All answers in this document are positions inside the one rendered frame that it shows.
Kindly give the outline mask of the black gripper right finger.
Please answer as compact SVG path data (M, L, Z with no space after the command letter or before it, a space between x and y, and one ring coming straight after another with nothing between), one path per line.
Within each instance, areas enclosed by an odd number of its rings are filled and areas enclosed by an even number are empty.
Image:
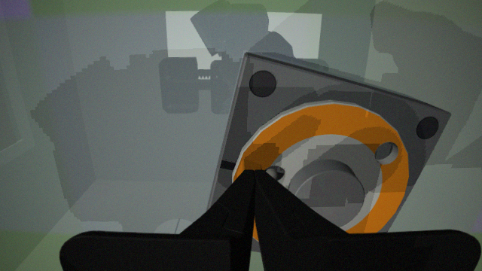
M459 230L348 233L255 170L264 271L474 271L479 241Z

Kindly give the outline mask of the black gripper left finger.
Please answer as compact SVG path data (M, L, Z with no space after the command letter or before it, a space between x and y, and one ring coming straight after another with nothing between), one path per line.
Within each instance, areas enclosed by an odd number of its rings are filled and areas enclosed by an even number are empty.
M249 271L255 173L244 170L180 234L86 231L59 251L63 271Z

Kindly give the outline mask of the orange round plate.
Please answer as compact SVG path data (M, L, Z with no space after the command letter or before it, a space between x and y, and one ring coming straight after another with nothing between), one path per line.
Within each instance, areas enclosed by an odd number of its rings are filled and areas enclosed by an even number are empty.
M376 149L392 142L382 160ZM348 233L377 233L396 213L409 179L409 155L397 129L378 113L352 102L305 102L276 115L243 146L232 183L246 169L285 170L278 181L288 189L293 176L320 160L339 160L351 168L364 190L357 216L340 227Z

